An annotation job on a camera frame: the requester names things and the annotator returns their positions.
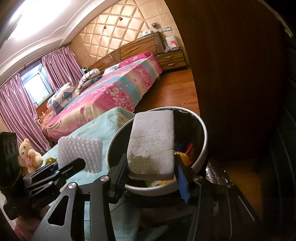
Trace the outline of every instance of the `diamond-patterned wall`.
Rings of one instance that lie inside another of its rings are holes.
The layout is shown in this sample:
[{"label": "diamond-patterned wall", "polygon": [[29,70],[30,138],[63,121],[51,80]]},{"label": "diamond-patterned wall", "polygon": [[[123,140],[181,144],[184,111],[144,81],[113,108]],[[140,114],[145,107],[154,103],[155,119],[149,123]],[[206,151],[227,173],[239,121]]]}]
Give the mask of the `diamond-patterned wall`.
[{"label": "diamond-patterned wall", "polygon": [[175,21],[164,0],[120,0],[91,20],[71,41],[70,47],[83,67],[88,67],[120,46],[142,37],[142,31],[170,26],[165,32],[177,38],[186,52]]}]

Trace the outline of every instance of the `silver bolt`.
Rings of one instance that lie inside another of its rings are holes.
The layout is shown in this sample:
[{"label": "silver bolt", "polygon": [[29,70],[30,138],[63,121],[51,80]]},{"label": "silver bolt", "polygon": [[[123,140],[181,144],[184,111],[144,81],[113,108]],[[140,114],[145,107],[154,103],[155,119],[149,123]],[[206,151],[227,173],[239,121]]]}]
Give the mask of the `silver bolt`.
[{"label": "silver bolt", "polygon": [[69,183],[69,185],[68,185],[68,188],[74,188],[74,187],[76,187],[76,183]]},{"label": "silver bolt", "polygon": [[203,180],[203,177],[202,176],[195,176],[194,179],[196,181],[202,181]]},{"label": "silver bolt", "polygon": [[227,187],[229,187],[229,188],[235,188],[235,184],[232,183],[232,182],[228,182],[227,183]]},{"label": "silver bolt", "polygon": [[108,177],[108,176],[101,176],[100,180],[101,180],[102,182],[106,182],[106,181],[109,180],[109,177]]}]

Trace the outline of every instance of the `pink floral bedspread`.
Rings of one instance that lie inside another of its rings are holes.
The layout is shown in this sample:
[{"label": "pink floral bedspread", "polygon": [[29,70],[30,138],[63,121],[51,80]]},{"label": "pink floral bedspread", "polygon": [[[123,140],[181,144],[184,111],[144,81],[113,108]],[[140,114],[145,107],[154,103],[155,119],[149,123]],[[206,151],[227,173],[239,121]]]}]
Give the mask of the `pink floral bedspread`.
[{"label": "pink floral bedspread", "polygon": [[122,67],[83,91],[57,116],[48,115],[43,121],[43,130],[58,140],[114,107],[133,112],[161,73],[153,55]]}]

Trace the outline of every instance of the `wooden nightstand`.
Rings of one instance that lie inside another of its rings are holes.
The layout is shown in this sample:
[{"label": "wooden nightstand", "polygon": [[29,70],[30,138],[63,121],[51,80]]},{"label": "wooden nightstand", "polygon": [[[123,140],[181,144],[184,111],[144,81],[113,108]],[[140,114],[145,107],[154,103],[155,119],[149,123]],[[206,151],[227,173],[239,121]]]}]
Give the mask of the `wooden nightstand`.
[{"label": "wooden nightstand", "polygon": [[163,70],[172,70],[186,66],[185,57],[181,48],[167,53],[157,54],[156,57]]}]

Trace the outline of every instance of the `light blue tablecloth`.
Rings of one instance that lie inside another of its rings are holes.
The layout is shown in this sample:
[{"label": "light blue tablecloth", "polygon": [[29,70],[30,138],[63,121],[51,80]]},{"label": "light blue tablecloth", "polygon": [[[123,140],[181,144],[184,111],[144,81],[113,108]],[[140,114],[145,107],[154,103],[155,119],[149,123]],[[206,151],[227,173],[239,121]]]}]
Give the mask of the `light blue tablecloth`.
[{"label": "light blue tablecloth", "polygon": [[[123,108],[113,108],[106,113],[95,118],[91,122],[80,127],[74,131],[70,136],[82,137],[82,138],[99,138],[103,142],[103,168],[100,173],[89,173],[80,171],[76,175],[67,180],[67,183],[76,182],[78,185],[92,183],[94,180],[102,175],[108,173],[106,165],[106,152],[110,144],[111,139],[115,133],[122,127],[128,120],[135,116]],[[43,165],[45,159],[48,157],[57,158],[58,146],[53,147],[47,152],[43,158]],[[116,240],[119,241],[149,241],[155,240],[161,236],[166,230],[166,227],[151,229],[150,232],[139,233],[140,213],[136,207],[134,207],[129,200],[122,197],[118,204],[110,204],[111,218],[114,228]],[[90,240],[90,224],[89,224],[89,202],[85,206],[85,240]]]}]

